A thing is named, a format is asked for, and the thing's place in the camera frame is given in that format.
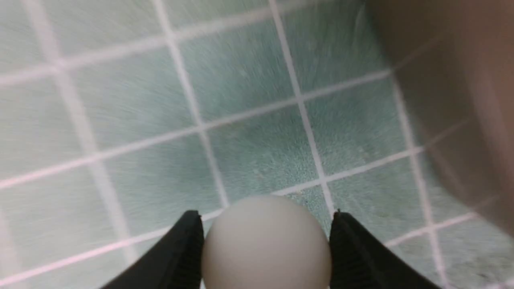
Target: ping pong ball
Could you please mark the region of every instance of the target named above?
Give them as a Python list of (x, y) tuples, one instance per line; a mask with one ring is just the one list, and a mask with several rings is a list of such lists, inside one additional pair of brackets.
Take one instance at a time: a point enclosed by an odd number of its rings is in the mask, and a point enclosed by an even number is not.
[(281, 196), (254, 196), (213, 222), (201, 272), (206, 289), (326, 289), (332, 259), (307, 209)]

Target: grout line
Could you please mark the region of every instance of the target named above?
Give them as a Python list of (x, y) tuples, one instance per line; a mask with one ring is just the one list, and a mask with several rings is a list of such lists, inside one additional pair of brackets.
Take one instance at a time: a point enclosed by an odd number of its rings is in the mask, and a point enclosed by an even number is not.
[(443, 222), (434, 224), (434, 228), (436, 230), (440, 230), (440, 229), (450, 227), (450, 226), (458, 224), (458, 223), (462, 223), (467, 220), (471, 220), (471, 219), (480, 217), (480, 215), (475, 212), (476, 210), (487, 207), (487, 206), (491, 205), (492, 203), (498, 201), (499, 199), (500, 199), (499, 196), (490, 197), (490, 198), (478, 203), (477, 205), (473, 206), (471, 208), (473, 210), (472, 212), (465, 213), (463, 215), (460, 215), (460, 216), (445, 220)]
[(407, 111), (405, 108), (405, 102), (403, 99), (403, 94), (401, 92), (398, 81), (395, 77), (393, 77), (393, 91), (394, 98), (396, 102), (396, 110), (398, 112), (398, 117), (401, 124), (401, 130), (403, 131), (403, 136), (405, 138), (405, 143), (407, 145), (407, 150), (410, 152), (410, 163), (412, 172), (414, 174), (414, 180), (416, 182), (416, 187), (419, 192), (419, 200), (420, 205), (423, 210), (423, 216), (425, 218), (425, 222), (427, 224), (427, 232), (430, 240), (430, 245), (432, 247), (432, 255), (434, 258), (434, 264), (441, 279), (444, 288), (449, 288), (448, 278), (446, 276), (446, 272), (444, 270), (444, 261), (443, 256), (441, 254), (441, 250), (439, 247), (439, 241), (437, 239), (437, 232), (434, 229), (434, 220), (432, 218), (432, 208), (430, 206), (430, 200), (428, 199), (428, 193), (426, 189), (426, 183), (423, 178), (423, 173), (421, 172), (421, 167), (418, 162), (417, 155), (414, 154), (414, 140), (411, 126), (409, 124), (409, 119), (407, 118)]
[(20, 176), (8, 178), (5, 180), (0, 180), (0, 190), (11, 188), (16, 185), (28, 183), (28, 182), (31, 182), (33, 180), (36, 180), (36, 179), (39, 179), (42, 177), (51, 176), (51, 175), (65, 172), (65, 171), (69, 171), (74, 168), (78, 168), (83, 165), (86, 165), (86, 164), (90, 163), (91, 161), (92, 160), (90, 160), (88, 158), (79, 158), (79, 159), (65, 162), (63, 164), (36, 170), (36, 171), (30, 172), (27, 174), (23, 174)]
[(389, 240), (387, 242), (385, 242), (385, 246), (386, 247), (393, 247), (393, 246), (396, 246), (396, 245), (399, 245), (409, 239), (412, 239), (412, 238), (415, 238), (415, 237), (419, 237), (419, 236), (422, 236), (424, 234), (428, 233), (428, 227), (423, 227), (423, 228), (420, 228), (420, 229), (417, 229), (417, 230), (414, 230), (414, 231), (410, 231), (404, 235), (401, 235), (397, 238), (394, 238), (392, 240)]
[(292, 88), (295, 92), (295, 97), (298, 102), (298, 108), (300, 110), (300, 116), (302, 117), (303, 127), (305, 129), (305, 133), (309, 141), (309, 146), (313, 155), (316, 171), (318, 172), (318, 176), (321, 181), (321, 188), (323, 190), (323, 196), (326, 202), (328, 213), (330, 214), (330, 218), (333, 218), (335, 212), (334, 201), (332, 200), (332, 195), (330, 194), (330, 190), (326, 183), (325, 173), (323, 171), (323, 164), (321, 162), (318, 149), (316, 148), (316, 141), (314, 138), (312, 127), (310, 126), (307, 109), (305, 108), (305, 104), (303, 103), (302, 92), (300, 90), (300, 85), (296, 77), (293, 59), (289, 50), (289, 45), (287, 44), (287, 37), (284, 31), (284, 26), (282, 25), (282, 20), (280, 19), (280, 12), (277, 7), (276, 0), (269, 0), (269, 5), (271, 7), (271, 13), (273, 14), (273, 20), (277, 28), (280, 45), (282, 47), (282, 53), (284, 55), (284, 60), (286, 62), (287, 70), (289, 72), (289, 77), (291, 78)]
[(408, 151), (402, 151), (402, 152), (399, 152), (399, 153), (387, 156), (385, 158), (382, 158), (382, 159), (370, 162), (369, 164), (366, 164), (364, 166), (356, 167), (356, 168), (353, 168), (353, 169), (349, 169), (349, 170), (346, 170), (346, 171), (343, 171), (343, 172), (339, 172), (339, 173), (335, 173), (333, 175), (327, 176), (326, 177), (326, 181), (327, 182), (333, 182), (333, 181), (338, 180), (338, 179), (342, 179), (342, 178), (349, 177), (349, 176), (352, 176), (352, 175), (360, 174), (360, 173), (363, 173), (363, 172), (366, 172), (366, 171), (369, 171), (369, 170), (381, 167), (381, 166), (386, 165), (386, 164), (388, 164), (390, 162), (394, 162), (394, 161), (397, 161), (399, 159), (408, 157), (409, 154), (410, 154), (410, 152), (408, 152)]
[[(72, 80), (62, 69), (59, 47), (50, 21), (46, 16), (45, 8), (39, 0), (23, 0), (22, 2), (47, 61), (55, 65), (53, 69), (54, 80), (75, 127), (80, 145), (86, 154), (95, 155), (97, 152), (95, 137)], [(100, 197), (107, 208), (107, 213), (116, 236), (118, 239), (127, 239), (130, 236), (128, 226), (117, 200), (116, 191), (109, 180), (103, 163), (100, 161), (91, 162), (89, 163), (89, 170), (99, 189)], [(136, 251), (131, 246), (125, 247), (123, 253), (128, 264), (137, 259)]]
[(0, 75), (0, 87), (17, 85), (32, 80), (42, 79), (52, 75), (52, 68), (46, 64), (40, 64), (31, 68), (17, 70), (13, 73)]
[(394, 66), (394, 70), (399, 70), (406, 66), (407, 64), (411, 63), (414, 59), (420, 57), (421, 55), (425, 54), (426, 52), (432, 50), (435, 46), (437, 46), (439, 43), (441, 43), (444, 38), (448, 35), (448, 32), (442, 32), (431, 39), (429, 39), (427, 42), (423, 43), (421, 46), (419, 46), (414, 51), (410, 52), (407, 56), (405, 56), (402, 60), (398, 61)]
[(233, 115), (231, 115), (229, 117), (221, 118), (221, 119), (218, 119), (218, 120), (206, 123), (205, 124), (205, 129), (209, 130), (209, 129), (212, 129), (212, 128), (219, 127), (221, 125), (231, 124), (231, 123), (234, 123), (234, 122), (237, 122), (237, 121), (245, 120), (245, 119), (248, 119), (248, 118), (251, 118), (251, 117), (254, 117), (254, 116), (260, 116), (260, 115), (263, 115), (263, 114), (267, 114), (267, 113), (270, 113), (270, 112), (273, 112), (273, 111), (276, 111), (276, 110), (279, 110), (279, 109), (283, 109), (283, 108), (285, 108), (287, 106), (296, 105), (296, 104), (297, 104), (297, 100), (295, 98), (289, 98), (287, 100), (281, 100), (281, 101), (278, 101), (278, 102), (274, 102), (272, 104), (268, 104), (268, 105), (264, 105), (264, 106), (258, 107), (256, 109), (252, 109), (252, 110), (245, 111), (245, 112), (238, 113), (238, 114), (233, 114)]
[(146, 149), (146, 148), (149, 148), (152, 146), (156, 146), (160, 143), (164, 143), (164, 142), (167, 142), (167, 141), (170, 141), (173, 139), (193, 135), (198, 132), (199, 132), (199, 129), (197, 127), (191, 127), (191, 128), (187, 128), (187, 129), (178, 130), (178, 131), (172, 131), (170, 133), (165, 133), (165, 134), (158, 135), (155, 137), (132, 142), (132, 143), (120, 146), (120, 147), (109, 149), (109, 150), (106, 150), (103, 152), (99, 152), (97, 155), (98, 155), (99, 159), (108, 159), (108, 158), (112, 158), (112, 157), (115, 157), (118, 155), (129, 153), (129, 152), (143, 150), (143, 149)]
[(389, 77), (392, 74), (392, 71), (389, 69), (382, 70), (382, 71), (376, 71), (369, 74), (366, 74), (361, 77), (353, 78), (344, 82), (340, 82), (334, 85), (330, 85), (312, 92), (308, 92), (303, 95), (303, 100), (310, 100), (313, 98), (318, 98), (320, 96), (329, 95), (335, 92), (342, 91), (344, 89), (348, 89), (354, 86), (359, 86), (365, 83), (373, 82), (376, 80), (384, 79), (386, 77)]
[(159, 23), (164, 31), (164, 35), (167, 39), (168, 49), (170, 51), (170, 55), (175, 63), (175, 69), (178, 73), (178, 77), (180, 79), (180, 83), (184, 89), (186, 94), (187, 101), (189, 103), (189, 108), (193, 118), (196, 122), (196, 125), (199, 127), (198, 134), (200, 135), (200, 139), (202, 145), (204, 146), (205, 153), (207, 155), (207, 159), (209, 161), (209, 167), (211, 173), (214, 178), (214, 182), (216, 184), (216, 188), (218, 190), (219, 200), (221, 205), (226, 208), (229, 206), (229, 201), (227, 197), (227, 193), (225, 191), (225, 187), (223, 185), (223, 180), (221, 177), (221, 173), (219, 171), (218, 165), (216, 163), (216, 158), (214, 157), (214, 153), (212, 151), (212, 147), (209, 141), (209, 136), (205, 131), (204, 124), (201, 119), (201, 115), (198, 109), (198, 104), (196, 103), (195, 93), (193, 86), (189, 82), (188, 73), (185, 69), (182, 56), (180, 55), (180, 50), (177, 44), (174, 41), (173, 30), (170, 25), (170, 21), (168, 19), (168, 15), (166, 14), (166, 8), (162, 0), (152, 0), (152, 3), (157, 12), (157, 18)]
[[(0, 210), (0, 274), (9, 276), (18, 272), (22, 272), (21, 260), (12, 239), (9, 223)], [(16, 288), (13, 287), (13, 289), (28, 288), (25, 283), (18, 283), (16, 285)]]
[(305, 182), (305, 183), (302, 183), (302, 184), (299, 184), (299, 185), (295, 185), (295, 186), (292, 186), (292, 187), (289, 187), (289, 188), (278, 190), (278, 191), (273, 192), (271, 194), (272, 195), (277, 195), (277, 196), (285, 196), (285, 195), (292, 194), (292, 193), (295, 193), (295, 192), (298, 192), (298, 191), (301, 191), (301, 190), (306, 190), (306, 189), (318, 186), (320, 184), (321, 184), (321, 182), (320, 182), (319, 179), (311, 180), (309, 182)]
[(105, 49), (88, 51), (78, 56), (64, 58), (62, 63), (65, 69), (72, 70), (80, 67), (104, 63), (127, 57), (148, 50), (165, 47), (166, 41), (162, 36), (152, 36), (129, 43), (113, 45)]
[[(358, 171), (355, 170), (355, 169), (352, 169), (352, 170), (348, 170), (346, 172), (334, 174), (332, 176), (329, 176), (328, 179), (337, 180), (336, 178), (334, 178), (334, 176), (336, 176), (336, 175), (340, 176), (340, 178), (345, 178), (345, 177), (348, 177), (348, 176), (351, 176), (351, 175), (354, 175), (354, 174), (363, 173), (363, 172), (367, 171), (366, 169), (364, 169), (365, 167), (368, 167), (369, 169), (376, 168), (376, 167), (378, 167), (377, 164), (382, 164), (382, 165), (387, 164), (389, 162), (392, 162), (392, 161), (395, 161), (397, 159), (400, 159), (401, 158), (400, 156), (407, 157), (407, 156), (409, 156), (409, 152), (404, 151), (402, 153), (386, 157), (386, 158), (384, 158), (382, 160), (379, 160), (379, 161), (376, 161), (374, 163), (371, 163), (371, 164), (375, 164), (375, 165), (372, 165), (372, 166), (368, 166), (368, 165), (362, 166), (362, 167), (360, 167), (362, 169), (359, 169)], [(312, 187), (318, 186), (320, 184), (321, 184), (321, 181), (319, 179), (312, 180), (312, 181), (305, 182), (305, 183), (302, 183), (302, 184), (299, 184), (299, 185), (295, 185), (295, 186), (292, 186), (292, 187), (289, 187), (289, 188), (285, 188), (285, 189), (282, 189), (282, 190), (279, 190), (279, 191), (275, 191), (275, 192), (273, 192), (271, 194), (284, 196), (284, 195), (291, 194), (291, 193), (294, 193), (294, 192), (297, 192), (297, 191), (300, 191), (300, 190), (305, 190), (305, 189), (308, 189), (308, 188), (312, 188)], [(220, 215), (223, 212), (223, 210), (224, 210), (224, 208), (218, 209), (218, 210), (215, 210), (215, 211), (212, 211), (212, 212), (209, 212), (209, 213), (206, 213), (206, 214), (202, 215), (202, 221), (207, 221), (207, 220), (210, 220), (210, 219), (213, 219), (213, 218), (217, 217), (218, 215)], [(440, 229), (440, 228), (448, 227), (448, 226), (451, 226), (451, 225), (455, 225), (455, 224), (457, 224), (459, 222), (463, 222), (465, 220), (469, 220), (470, 218), (473, 218), (474, 216), (476, 216), (476, 215), (469, 216), (469, 214), (466, 214), (464, 218), (462, 216), (459, 216), (459, 217), (456, 217), (456, 218), (453, 218), (453, 219), (450, 219), (450, 220), (447, 220), (445, 222), (437, 224), (436, 228)], [(144, 233), (144, 234), (141, 234), (141, 235), (138, 235), (138, 236), (135, 236), (135, 237), (132, 237), (132, 238), (128, 238), (126, 240), (118, 241), (118, 242), (115, 242), (115, 243), (112, 243), (112, 244), (109, 244), (109, 245), (106, 245), (106, 246), (103, 246), (103, 247), (100, 247), (100, 248), (97, 248), (97, 249), (93, 249), (93, 250), (90, 250), (90, 251), (87, 251), (87, 252), (84, 252), (84, 253), (81, 253), (81, 254), (78, 254), (78, 255), (75, 255), (75, 256), (72, 256), (72, 257), (60, 260), (60, 261), (57, 261), (57, 262), (53, 262), (53, 263), (44, 265), (44, 266), (39, 267), (39, 268), (31, 269), (31, 270), (28, 270), (26, 272), (22, 272), (20, 274), (7, 277), (5, 279), (0, 279), (0, 287), (1, 286), (5, 286), (5, 285), (9, 285), (9, 284), (12, 284), (12, 283), (15, 283), (15, 282), (19, 282), (19, 281), (25, 280), (27, 278), (30, 278), (30, 277), (33, 277), (33, 276), (36, 276), (36, 275), (39, 275), (39, 274), (43, 274), (43, 273), (46, 273), (48, 271), (55, 270), (55, 269), (58, 269), (58, 268), (61, 268), (61, 267), (67, 266), (67, 265), (71, 265), (73, 263), (80, 262), (80, 261), (83, 261), (83, 260), (86, 260), (86, 259), (98, 256), (98, 255), (107, 253), (109, 251), (113, 251), (113, 250), (116, 250), (116, 249), (124, 248), (126, 246), (131, 246), (132, 244), (135, 244), (135, 243), (139, 243), (139, 242), (143, 242), (143, 241), (146, 241), (146, 240), (150, 240), (150, 239), (153, 239), (153, 238), (160, 237), (160, 236), (166, 234), (166, 232), (169, 229), (170, 229), (170, 227), (166, 227), (166, 228), (162, 228), (162, 229), (159, 229), (159, 230), (156, 230), (156, 231)], [(421, 231), (421, 230), (427, 230), (427, 228), (425, 227), (425, 228), (421, 228), (421, 229), (409, 232), (409, 233), (407, 233), (407, 234), (405, 234), (405, 235), (403, 235), (403, 236), (401, 236), (399, 238), (396, 238), (394, 240), (386, 242), (386, 244), (392, 243), (392, 242), (400, 243), (400, 242), (395, 241), (395, 240), (402, 240), (402, 241), (408, 240), (410, 238), (418, 236), (420, 234), (418, 231)]]
[(269, 7), (258, 8), (249, 12), (236, 14), (222, 19), (206, 21), (175, 31), (174, 40), (186, 41), (202, 35), (220, 33), (225, 30), (243, 27), (252, 23), (271, 18)]
[(453, 134), (455, 131), (459, 130), (460, 128), (468, 125), (471, 122), (471, 118), (467, 117), (460, 122), (452, 125), (451, 127), (444, 130), (444, 132), (438, 134), (434, 138), (428, 141), (427, 146), (432, 146), (434, 143), (438, 143), (441, 139), (446, 138), (447, 136)]

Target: green tile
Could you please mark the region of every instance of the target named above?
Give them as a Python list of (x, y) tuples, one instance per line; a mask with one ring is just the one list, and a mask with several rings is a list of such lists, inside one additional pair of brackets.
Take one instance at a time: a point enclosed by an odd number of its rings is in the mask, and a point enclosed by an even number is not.
[(180, 48), (204, 119), (293, 96), (273, 20), (187, 41)]
[(261, 8), (267, 0), (166, 0), (174, 28), (210, 21)]
[(320, 222), (321, 227), (327, 236), (330, 235), (330, 228), (332, 227), (332, 219), (326, 207), (325, 197), (323, 190), (320, 186), (300, 190), (288, 195), (286, 198), (295, 201), (297, 204), (304, 206), (313, 214), (313, 216)]
[(435, 268), (430, 241), (426, 234), (403, 241), (396, 246), (390, 247), (390, 250), (418, 273), (435, 284), (442, 286), (441, 279)]
[(220, 208), (197, 135), (109, 159), (106, 166), (133, 236), (170, 227), (186, 210)]
[(231, 202), (317, 178), (296, 106), (209, 132)]
[(389, 80), (317, 98), (306, 107), (326, 174), (405, 150)]
[(484, 220), (441, 229), (438, 236), (450, 285), (484, 288), (512, 277), (514, 242)]
[(43, 4), (66, 55), (161, 33), (151, 1), (43, 0)]
[(20, 1), (0, 0), (0, 74), (42, 62), (35, 33)]
[(452, 196), (439, 179), (428, 155), (425, 153), (419, 154), (418, 159), (423, 173), (428, 199), (432, 207), (432, 217), (434, 221), (439, 223), (468, 213), (470, 209)]
[(50, 79), (0, 88), (0, 179), (82, 155), (64, 104)]
[(23, 269), (35, 268), (116, 241), (86, 168), (5, 189), (0, 209)]
[(126, 267), (121, 250), (108, 252), (74, 263), (28, 280), (31, 288), (38, 289), (92, 289), (100, 288)]
[(82, 69), (74, 79), (101, 148), (193, 125), (165, 48)]
[(336, 180), (328, 187), (336, 209), (351, 213), (382, 242), (425, 225), (408, 158)]
[(326, 1), (282, 17), (302, 91), (387, 66), (365, 1)]

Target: tile floor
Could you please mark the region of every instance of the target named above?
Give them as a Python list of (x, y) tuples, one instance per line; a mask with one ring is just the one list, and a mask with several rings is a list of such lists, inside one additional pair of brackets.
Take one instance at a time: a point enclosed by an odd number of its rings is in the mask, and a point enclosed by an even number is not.
[(269, 193), (327, 233), (351, 212), (448, 288), (514, 277), (512, 240), (453, 222), (469, 209), (405, 142), (364, 1), (0, 6), (0, 287), (99, 287), (184, 210), (208, 229)]

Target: brown object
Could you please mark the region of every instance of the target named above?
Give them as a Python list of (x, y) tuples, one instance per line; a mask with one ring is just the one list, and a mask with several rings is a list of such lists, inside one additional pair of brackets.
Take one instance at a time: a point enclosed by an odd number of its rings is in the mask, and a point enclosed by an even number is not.
[(514, 2), (368, 5), (422, 139), (455, 128), (427, 146), (440, 178), (471, 207), (497, 196), (479, 213), (514, 236)]

